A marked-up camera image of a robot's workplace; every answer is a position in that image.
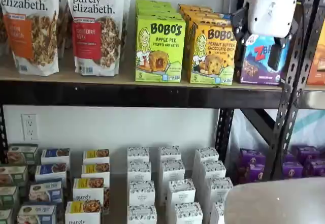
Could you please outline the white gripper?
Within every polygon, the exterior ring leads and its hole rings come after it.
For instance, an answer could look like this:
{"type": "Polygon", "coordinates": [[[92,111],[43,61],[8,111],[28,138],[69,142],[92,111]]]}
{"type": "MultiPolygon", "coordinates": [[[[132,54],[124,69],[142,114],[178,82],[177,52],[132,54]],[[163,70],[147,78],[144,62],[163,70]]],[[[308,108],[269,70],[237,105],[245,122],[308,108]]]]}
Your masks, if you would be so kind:
{"type": "Polygon", "coordinates": [[[288,35],[297,0],[247,0],[232,14],[232,30],[241,45],[247,45],[252,34],[274,37],[268,66],[277,70],[282,51],[291,41],[288,35]]]}

